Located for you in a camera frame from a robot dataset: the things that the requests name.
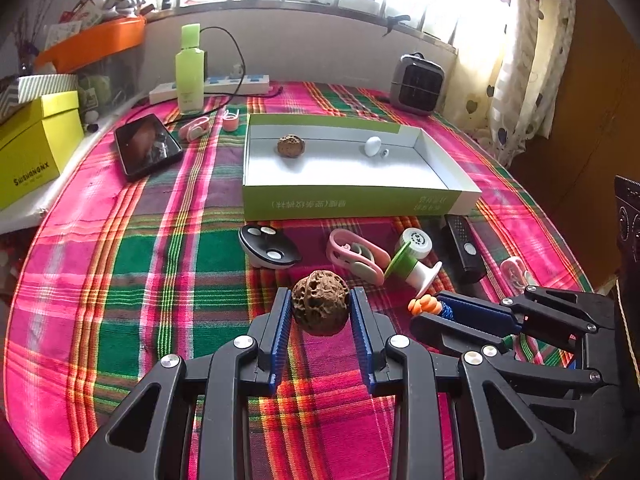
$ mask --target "dried walnut shell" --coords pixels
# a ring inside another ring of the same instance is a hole
[[[293,288],[293,317],[315,336],[335,335],[349,318],[349,288],[330,270],[315,270]]]
[[[296,135],[287,135],[278,139],[278,153],[288,158],[296,158],[305,153],[305,141]]]

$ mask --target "green bottle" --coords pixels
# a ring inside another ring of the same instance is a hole
[[[194,114],[204,106],[204,50],[200,50],[200,24],[182,26],[182,50],[175,55],[175,88],[181,114]]]

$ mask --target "window sill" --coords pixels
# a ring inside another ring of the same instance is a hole
[[[328,6],[321,4],[312,4],[306,2],[282,2],[279,0],[231,0],[226,2],[212,2],[208,4],[195,4],[187,7],[174,7],[173,9],[158,10],[150,12],[146,19],[148,22],[156,22],[164,20],[172,16],[183,16],[185,14],[195,14],[198,12],[209,12],[211,10],[236,10],[236,9],[283,9],[283,10],[301,10],[303,12],[319,12],[321,14],[330,14],[332,16],[340,16],[349,18],[350,20],[359,20],[361,22],[372,23],[386,28],[387,20],[381,16],[375,16],[358,10],[345,9],[338,6]],[[408,34],[414,38],[426,41],[434,46],[456,53],[456,49],[448,43],[431,36],[425,32],[421,32],[416,28],[409,27],[399,23],[394,26],[394,30],[403,34]]]

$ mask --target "wooden cabinet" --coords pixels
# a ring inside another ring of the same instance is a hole
[[[511,172],[599,286],[619,261],[613,177],[640,180],[640,48],[606,0],[577,0],[550,139]]]

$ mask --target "pink plastic object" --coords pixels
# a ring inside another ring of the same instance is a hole
[[[516,293],[524,292],[527,285],[538,285],[519,256],[507,258],[500,264],[500,272]]]
[[[391,258],[389,254],[347,229],[334,229],[326,245],[326,257],[339,267],[373,285],[385,282],[385,271]]]
[[[240,125],[240,111],[230,112],[225,110],[225,114],[222,116],[222,129],[226,132],[234,132]]]
[[[187,142],[197,139],[209,133],[209,118],[199,117],[190,123],[185,124],[178,130],[178,137]]]

